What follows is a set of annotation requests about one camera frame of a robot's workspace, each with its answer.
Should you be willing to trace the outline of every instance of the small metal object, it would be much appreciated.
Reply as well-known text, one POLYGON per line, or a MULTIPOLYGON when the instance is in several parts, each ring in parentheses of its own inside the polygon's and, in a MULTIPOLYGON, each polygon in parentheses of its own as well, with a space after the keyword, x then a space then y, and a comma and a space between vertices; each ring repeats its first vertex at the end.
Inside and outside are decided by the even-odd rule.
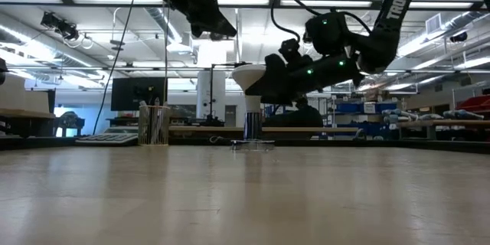
POLYGON ((274 141, 263 140, 234 140, 231 141, 233 151, 261 151, 268 152, 274 149, 274 141))
POLYGON ((244 140, 255 140, 262 135, 262 120, 260 113, 246 113, 243 128, 244 140))

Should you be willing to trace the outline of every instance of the metal pole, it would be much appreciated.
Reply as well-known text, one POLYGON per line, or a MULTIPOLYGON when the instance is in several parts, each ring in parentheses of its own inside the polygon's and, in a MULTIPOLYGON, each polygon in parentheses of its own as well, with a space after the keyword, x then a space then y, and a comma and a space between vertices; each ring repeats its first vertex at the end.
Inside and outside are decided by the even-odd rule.
POLYGON ((452 109, 456 110, 456 98, 454 96, 455 90, 452 90, 452 109))
POLYGON ((211 76, 210 76, 210 89, 211 91, 209 92, 211 100, 209 101, 209 116, 213 118, 213 70, 214 70, 214 64, 211 65, 211 76))

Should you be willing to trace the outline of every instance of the light fixture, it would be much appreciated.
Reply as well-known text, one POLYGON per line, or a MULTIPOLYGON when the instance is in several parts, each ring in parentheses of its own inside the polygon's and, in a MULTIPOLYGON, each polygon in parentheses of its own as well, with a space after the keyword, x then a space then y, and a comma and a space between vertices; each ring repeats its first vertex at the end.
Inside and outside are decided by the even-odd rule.
POLYGON ((62 4, 62 0, 0 0, 0 3, 62 4))
MULTIPOLYGON (((72 0, 78 5, 131 5, 132 0, 72 0)), ((163 0, 135 0, 134 5, 163 5, 163 0)))
POLYGON ((412 85, 413 85, 413 83, 399 83, 399 84, 394 84, 394 85, 388 86, 385 88, 385 90, 389 90, 389 91, 400 90, 400 89, 407 88, 407 87, 412 86, 412 85))
POLYGON ((190 54, 190 53, 192 53, 192 49, 189 46, 183 45, 180 43, 170 43, 167 46, 167 51, 169 53, 178 53, 178 54, 190 54))
POLYGON ((429 83, 429 82, 433 82, 434 80, 438 80, 439 78, 441 78, 442 76, 437 76, 437 77, 431 77, 431 78, 428 78, 426 80, 422 80, 419 82, 419 84, 426 84, 426 83, 429 83))
POLYGON ((472 2, 411 2, 410 8, 469 8, 472 2))
POLYGON ((219 5, 269 5, 269 0, 217 0, 219 5))
POLYGON ((68 83, 71 83, 73 85, 77 85, 79 87, 86 87, 86 88, 100 88, 101 85, 96 83, 95 81, 88 80, 83 77, 77 77, 77 76, 64 76, 63 80, 65 80, 68 83))
POLYGON ((471 68, 471 67, 480 66, 480 65, 486 64, 488 62, 490 62, 490 57, 482 57, 482 58, 477 58, 474 60, 466 61, 463 64, 455 66, 454 68, 455 69, 467 69, 467 68, 471 68))
POLYGON ((46 60, 52 60, 54 58, 54 52, 50 48, 44 46, 44 44, 36 40, 33 40, 27 35, 11 30, 10 28, 7 28, 2 25, 0 25, 0 30, 8 32, 12 36, 16 37, 18 40, 24 42, 23 45, 9 44, 8 45, 9 47, 14 47, 16 50, 23 51, 32 57, 37 57, 46 60))
POLYGON ((426 61, 426 62, 423 62, 423 63, 421 63, 421 64, 419 64, 419 65, 415 66, 414 68, 412 68, 412 70, 419 70, 419 69, 423 69, 423 68, 426 68, 426 67, 428 67, 428 66, 430 66, 430 65, 436 64, 436 63, 438 63, 438 62, 439 62, 439 60, 428 60, 428 61, 426 61))
MULTIPOLYGON (((371 7, 371 1, 302 0, 303 4, 315 7, 371 7)), ((297 6, 293 0, 281 0, 282 6, 297 6)))
POLYGON ((0 57, 3 58, 7 64, 24 65, 24 66, 40 65, 39 63, 33 60, 27 59, 25 57, 21 57, 17 54, 7 52, 2 49, 0 49, 0 57))
POLYGON ((11 69, 8 73, 13 74, 13 75, 18 76, 18 77, 23 77, 23 78, 28 79, 28 80, 35 80, 36 79, 33 75, 26 73, 25 71, 19 70, 19 69, 11 69))
POLYGON ((455 70, 415 70, 412 73, 420 74, 454 74, 455 70))

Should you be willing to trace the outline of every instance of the wooden table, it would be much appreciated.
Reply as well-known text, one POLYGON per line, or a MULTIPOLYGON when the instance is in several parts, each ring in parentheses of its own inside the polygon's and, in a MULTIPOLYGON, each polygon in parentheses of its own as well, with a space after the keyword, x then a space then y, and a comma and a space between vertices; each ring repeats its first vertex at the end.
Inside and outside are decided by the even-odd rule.
POLYGON ((394 148, 0 154, 2 244, 490 244, 490 156, 394 148))
POLYGON ((465 126, 474 129, 490 129, 488 120, 464 120, 464 119, 434 119, 420 120, 414 122, 399 122, 397 124, 400 130, 400 139, 402 138, 402 128, 426 127, 427 138, 436 139, 436 126, 465 126))

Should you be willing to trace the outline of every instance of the cable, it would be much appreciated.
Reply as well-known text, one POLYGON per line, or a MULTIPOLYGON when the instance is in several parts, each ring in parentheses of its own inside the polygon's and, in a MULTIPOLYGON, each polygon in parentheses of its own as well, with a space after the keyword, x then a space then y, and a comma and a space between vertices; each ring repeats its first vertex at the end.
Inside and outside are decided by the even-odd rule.
MULTIPOLYGON (((278 28, 281 31, 285 31, 287 33, 290 33, 290 34, 296 36, 296 40, 299 42, 301 40, 301 38, 300 38, 298 33, 296 33, 293 30, 290 30, 288 28, 284 28, 284 27, 280 26, 279 24, 277 24, 276 18, 274 17, 274 8, 276 7, 276 3, 278 1, 279 0, 273 0, 272 5, 270 6, 270 19, 272 20, 272 22, 273 22, 274 26, 276 26, 276 28, 278 28)), ((313 9, 309 8, 307 5, 303 4, 303 2, 301 2, 300 0, 293 0, 293 1, 298 3, 298 5, 300 5, 302 8, 304 8, 306 11, 309 11, 316 16, 320 15, 319 12, 314 11, 313 9)))
POLYGON ((366 31, 370 34, 371 33, 371 29, 369 28, 369 26, 364 23, 364 21, 362 21, 362 19, 360 19, 357 15, 349 12, 349 11, 341 11, 341 13, 343 13, 344 15, 348 15, 350 17, 352 17, 353 19, 355 19, 357 22, 359 22, 359 24, 362 25, 363 28, 366 29, 366 31))
MULTIPOLYGON (((126 19, 126 24, 124 25, 124 31, 122 31, 121 43, 124 41, 124 35, 126 34, 126 30, 128 29, 128 23, 129 23, 129 19, 131 18, 131 11, 132 11, 132 7, 133 7, 134 3, 135 3, 135 0, 131 0, 131 5, 129 6, 128 18, 126 19)), ((92 135, 95 135, 95 131, 97 129, 97 123, 99 122, 100 114, 102 112, 102 108, 104 107, 104 103, 106 102, 107 88, 109 87, 110 78, 113 76, 114 68, 116 67, 116 63, 117 63, 117 59, 119 57, 119 53, 121 52, 121 47, 122 47, 122 45, 120 45, 119 48, 117 49, 117 54, 116 54, 116 58, 114 58, 113 67, 110 69, 109 77, 107 78, 106 87, 104 88, 104 94, 102 96, 102 103, 100 104, 99 113, 97 114, 97 119, 95 120, 95 125, 93 126, 92 135)))

